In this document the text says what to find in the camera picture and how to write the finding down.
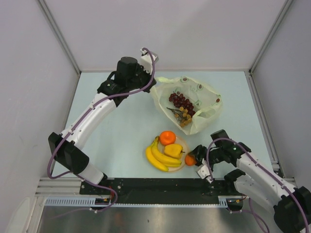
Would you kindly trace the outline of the green fake fruit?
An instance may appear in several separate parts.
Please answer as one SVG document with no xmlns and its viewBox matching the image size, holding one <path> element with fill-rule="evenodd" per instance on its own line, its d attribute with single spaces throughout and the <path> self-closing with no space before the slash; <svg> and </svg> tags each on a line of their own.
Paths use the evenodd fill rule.
<svg viewBox="0 0 311 233">
<path fill-rule="evenodd" d="M 194 166 L 196 165 L 196 159 L 193 157 L 193 156 L 190 156 L 190 155 L 186 155 L 185 157 L 185 164 L 187 166 Z"/>
</svg>

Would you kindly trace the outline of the yellow fake bell pepper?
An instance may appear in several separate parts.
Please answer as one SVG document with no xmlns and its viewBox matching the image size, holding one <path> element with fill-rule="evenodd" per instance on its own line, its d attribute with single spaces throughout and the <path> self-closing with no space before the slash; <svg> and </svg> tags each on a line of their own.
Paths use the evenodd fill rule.
<svg viewBox="0 0 311 233">
<path fill-rule="evenodd" d="M 183 153 L 184 149 L 180 144 L 170 144 L 164 148 L 164 154 L 175 159 L 180 159 Z"/>
</svg>

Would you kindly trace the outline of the orange fake fruit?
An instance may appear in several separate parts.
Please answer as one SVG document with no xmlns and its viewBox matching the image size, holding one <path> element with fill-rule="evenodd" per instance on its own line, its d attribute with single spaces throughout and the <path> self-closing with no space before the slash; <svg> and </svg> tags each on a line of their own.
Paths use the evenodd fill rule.
<svg viewBox="0 0 311 233">
<path fill-rule="evenodd" d="M 163 131 L 159 135 L 159 141 L 164 146 L 174 144 L 176 141 L 176 135 L 172 131 Z"/>
</svg>

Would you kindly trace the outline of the brown fake grape bunch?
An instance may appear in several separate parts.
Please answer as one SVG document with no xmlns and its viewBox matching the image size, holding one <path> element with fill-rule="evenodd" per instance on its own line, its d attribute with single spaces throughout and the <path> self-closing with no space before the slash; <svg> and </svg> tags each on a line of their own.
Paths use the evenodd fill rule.
<svg viewBox="0 0 311 233">
<path fill-rule="evenodd" d="M 184 128 L 185 126 L 188 126 L 192 123 L 192 116 L 189 114 L 188 110 L 184 107 L 179 107 L 178 109 L 168 108 L 170 110 L 177 123 L 181 128 Z"/>
</svg>

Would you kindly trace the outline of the yellow fake banana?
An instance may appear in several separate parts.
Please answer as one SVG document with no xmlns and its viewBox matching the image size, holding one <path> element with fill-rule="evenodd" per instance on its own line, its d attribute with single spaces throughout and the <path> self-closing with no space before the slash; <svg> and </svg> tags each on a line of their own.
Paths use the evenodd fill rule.
<svg viewBox="0 0 311 233">
<path fill-rule="evenodd" d="M 145 156 L 148 162 L 162 172 L 173 172 L 182 167 L 180 159 L 169 157 L 158 149 L 159 136 L 146 148 Z"/>
</svg>

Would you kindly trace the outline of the cream plate with branch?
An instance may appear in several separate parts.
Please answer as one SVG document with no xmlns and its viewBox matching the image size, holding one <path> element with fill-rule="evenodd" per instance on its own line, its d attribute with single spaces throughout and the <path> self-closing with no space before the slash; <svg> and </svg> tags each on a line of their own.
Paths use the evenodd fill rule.
<svg viewBox="0 0 311 233">
<path fill-rule="evenodd" d="M 168 172 L 170 172 L 170 173 L 180 171 L 181 169 L 184 168 L 184 166 L 186 165 L 185 164 L 185 157 L 186 157 L 187 153 L 190 151 L 186 141 L 182 137 L 177 136 L 176 140 L 175 140 L 175 143 L 179 144 L 182 147 L 182 150 L 181 150 L 179 156 L 167 155 L 165 153 L 165 146 L 162 145 L 160 142 L 158 143 L 158 146 L 157 146 L 158 150 L 162 154 L 164 154 L 164 155 L 166 155 L 167 157 L 170 157 L 170 158 L 178 159 L 181 162 L 181 164 L 179 166 L 177 166 L 176 164 L 170 164 L 170 163 L 164 164 L 164 165 L 166 165 L 168 167 L 168 169 L 169 169 Z"/>
</svg>

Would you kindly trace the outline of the yellow-green plastic bag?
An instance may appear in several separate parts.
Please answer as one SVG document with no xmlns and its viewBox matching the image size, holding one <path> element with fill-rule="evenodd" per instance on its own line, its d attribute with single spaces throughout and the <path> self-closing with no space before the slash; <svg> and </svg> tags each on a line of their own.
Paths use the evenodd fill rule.
<svg viewBox="0 0 311 233">
<path fill-rule="evenodd" d="M 155 80 L 150 94 L 156 109 L 186 135 L 199 133 L 220 116 L 222 97 L 209 84 L 187 76 Z"/>
</svg>

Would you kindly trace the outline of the red fake grape bunch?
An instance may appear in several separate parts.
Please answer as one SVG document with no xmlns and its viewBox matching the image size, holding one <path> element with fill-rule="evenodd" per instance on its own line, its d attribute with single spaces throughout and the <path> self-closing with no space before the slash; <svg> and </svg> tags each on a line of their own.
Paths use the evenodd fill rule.
<svg viewBox="0 0 311 233">
<path fill-rule="evenodd" d="M 180 91 L 171 93 L 169 98 L 168 98 L 169 102 L 172 102 L 173 105 L 176 108 L 179 107 L 184 107 L 188 110 L 189 114 L 191 116 L 194 116 L 195 114 L 195 110 L 194 110 L 194 105 L 192 104 L 192 102 L 185 97 L 185 95 L 183 93 L 181 93 Z"/>
</svg>

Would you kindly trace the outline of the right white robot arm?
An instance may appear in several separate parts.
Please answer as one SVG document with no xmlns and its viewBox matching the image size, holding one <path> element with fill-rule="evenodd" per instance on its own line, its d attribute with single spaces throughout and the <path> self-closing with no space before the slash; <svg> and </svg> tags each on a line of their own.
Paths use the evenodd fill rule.
<svg viewBox="0 0 311 233">
<path fill-rule="evenodd" d="M 224 176 L 224 189 L 230 195 L 248 196 L 272 213 L 275 224 L 284 233 L 311 231 L 311 192 L 304 186 L 296 187 L 264 166 L 251 149 L 242 142 L 229 138 L 225 130 L 211 134 L 208 147 L 198 145 L 189 152 L 198 166 L 201 179 L 214 183 L 215 164 L 227 162 L 235 170 Z"/>
</svg>

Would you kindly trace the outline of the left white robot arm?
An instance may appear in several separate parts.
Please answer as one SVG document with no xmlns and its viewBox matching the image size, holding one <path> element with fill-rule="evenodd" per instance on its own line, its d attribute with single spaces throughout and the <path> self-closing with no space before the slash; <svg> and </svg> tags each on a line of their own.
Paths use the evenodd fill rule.
<svg viewBox="0 0 311 233">
<path fill-rule="evenodd" d="M 122 57 L 117 69 L 101 83 L 97 93 L 83 113 L 60 134 L 51 133 L 48 142 L 52 161 L 56 161 L 82 180 L 90 182 L 97 194 L 107 190 L 107 176 L 97 169 L 82 151 L 90 135 L 101 121 L 128 96 L 140 91 L 150 92 L 156 84 L 155 64 L 158 56 L 144 52 L 140 60 Z"/>
</svg>

